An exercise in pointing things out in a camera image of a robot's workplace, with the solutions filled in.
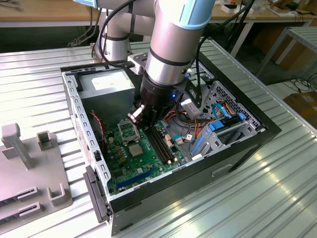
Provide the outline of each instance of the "ribbed metal surface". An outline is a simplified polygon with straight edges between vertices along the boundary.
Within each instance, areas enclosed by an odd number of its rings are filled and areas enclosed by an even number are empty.
[[[317,53],[317,27],[290,27],[287,34]]]
[[[134,53],[149,44],[132,45]],[[0,122],[17,122],[23,138],[57,134],[74,203],[3,237],[107,237],[83,180],[84,159],[70,121],[59,68],[90,63],[90,48],[0,55]],[[202,52],[281,128],[240,169],[117,237],[316,237],[317,139],[313,129],[281,105],[216,43]]]

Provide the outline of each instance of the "electronic device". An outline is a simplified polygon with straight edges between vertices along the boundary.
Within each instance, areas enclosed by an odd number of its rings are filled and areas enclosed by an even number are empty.
[[[85,182],[112,235],[234,171],[280,132],[200,53],[214,0],[76,1],[113,9],[92,52],[105,63],[61,69]],[[132,55],[129,33],[152,36],[149,52]]]
[[[140,100],[142,81],[130,69],[102,63],[61,69],[89,165],[84,178],[98,221],[108,221],[112,235],[234,171],[280,132],[203,55],[200,69],[204,107],[196,118],[205,125],[196,135],[173,110],[147,130],[128,120],[124,115]],[[188,116],[185,100],[178,107]]]

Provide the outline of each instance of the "gray plastic tray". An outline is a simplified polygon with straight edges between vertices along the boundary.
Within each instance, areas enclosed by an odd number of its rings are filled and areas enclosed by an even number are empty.
[[[2,139],[0,146],[0,235],[72,204],[56,135],[44,131],[22,141],[19,128],[14,140],[27,152],[25,164]]]

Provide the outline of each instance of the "metal bracket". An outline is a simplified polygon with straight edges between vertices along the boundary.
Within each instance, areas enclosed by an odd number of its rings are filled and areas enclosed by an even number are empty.
[[[175,84],[174,87],[186,94],[197,108],[202,105],[202,92],[190,81],[188,78],[185,78],[181,83]]]
[[[148,53],[137,53],[130,55],[128,61],[134,63],[134,67],[131,67],[130,70],[136,75],[142,75],[144,73],[145,65],[147,63]]]

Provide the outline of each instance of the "wire bundle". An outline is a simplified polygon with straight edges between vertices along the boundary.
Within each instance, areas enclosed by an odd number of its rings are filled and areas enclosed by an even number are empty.
[[[81,39],[83,38],[92,28],[93,28],[93,8],[90,7],[90,11],[89,11],[89,14],[90,14],[90,24],[89,24],[89,28],[87,29],[87,31],[85,31],[85,33],[83,33],[81,36],[79,36],[78,38],[75,38],[74,40],[72,40],[71,42],[68,43],[68,47],[75,47],[75,46],[79,46],[81,45],[83,42],[87,41],[88,39],[92,38],[95,33],[96,33],[96,30],[97,30],[97,25],[98,25],[98,22],[99,22],[99,18],[100,18],[100,14],[101,14],[101,8],[98,12],[98,15],[97,15],[97,19],[96,19],[96,23],[95,23],[95,26],[94,26],[94,31],[92,32],[92,34],[90,34],[89,36],[85,37],[84,39]]]
[[[314,85],[315,83],[312,82],[314,80],[313,76],[315,76],[316,74],[317,73],[312,74],[308,79],[300,79],[296,75],[292,75],[291,79],[282,80],[280,82],[282,82],[286,87],[294,90],[295,92],[302,93],[302,92],[308,92],[311,90],[316,92],[317,90],[316,90],[316,86]],[[291,82],[296,89],[287,85],[285,82]]]

